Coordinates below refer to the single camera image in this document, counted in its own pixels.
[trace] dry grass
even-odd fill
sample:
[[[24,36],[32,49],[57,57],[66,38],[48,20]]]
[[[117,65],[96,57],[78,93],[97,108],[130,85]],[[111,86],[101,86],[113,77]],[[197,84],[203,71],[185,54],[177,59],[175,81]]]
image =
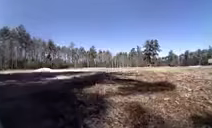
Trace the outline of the dry grass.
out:
[[[0,87],[0,97],[9,90],[41,90],[3,98],[0,117],[6,127],[212,128],[212,68],[155,69],[102,72],[41,89]]]

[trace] white snow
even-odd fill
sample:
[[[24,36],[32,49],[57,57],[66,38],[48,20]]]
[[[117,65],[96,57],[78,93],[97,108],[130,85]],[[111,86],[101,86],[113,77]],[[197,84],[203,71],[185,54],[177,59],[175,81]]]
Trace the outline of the white snow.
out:
[[[39,68],[39,69],[36,69],[34,70],[34,72],[51,72],[52,69],[50,68]]]

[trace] treeline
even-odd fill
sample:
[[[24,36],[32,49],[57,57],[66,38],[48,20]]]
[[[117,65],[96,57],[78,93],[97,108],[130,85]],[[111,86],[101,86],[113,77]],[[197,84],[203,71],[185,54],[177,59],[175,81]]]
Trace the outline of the treeline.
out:
[[[137,46],[130,52],[119,52],[113,56],[110,51],[97,51],[94,46],[88,50],[76,47],[74,43],[58,46],[53,40],[32,37],[23,25],[0,29],[0,70],[207,65],[208,58],[212,58],[212,47],[186,51],[179,56],[170,51],[167,57],[158,57],[160,51],[157,40],[147,40],[142,47]]]

